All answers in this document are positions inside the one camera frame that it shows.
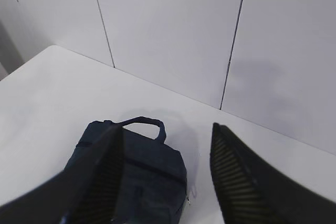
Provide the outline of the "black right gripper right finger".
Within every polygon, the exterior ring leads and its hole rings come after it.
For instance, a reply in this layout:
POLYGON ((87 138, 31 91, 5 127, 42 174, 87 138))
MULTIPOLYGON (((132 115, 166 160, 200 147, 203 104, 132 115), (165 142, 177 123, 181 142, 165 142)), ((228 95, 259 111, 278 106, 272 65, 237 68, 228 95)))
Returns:
POLYGON ((218 123, 210 170, 224 223, 335 223, 334 202, 274 168, 218 123))

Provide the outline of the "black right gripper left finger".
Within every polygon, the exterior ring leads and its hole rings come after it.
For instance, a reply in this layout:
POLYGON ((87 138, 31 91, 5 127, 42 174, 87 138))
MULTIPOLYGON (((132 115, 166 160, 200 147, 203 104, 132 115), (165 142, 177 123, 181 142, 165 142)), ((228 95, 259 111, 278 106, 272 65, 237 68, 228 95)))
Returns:
POLYGON ((1 206, 1 223, 111 223, 123 170, 123 129, 111 126, 71 166, 1 206))

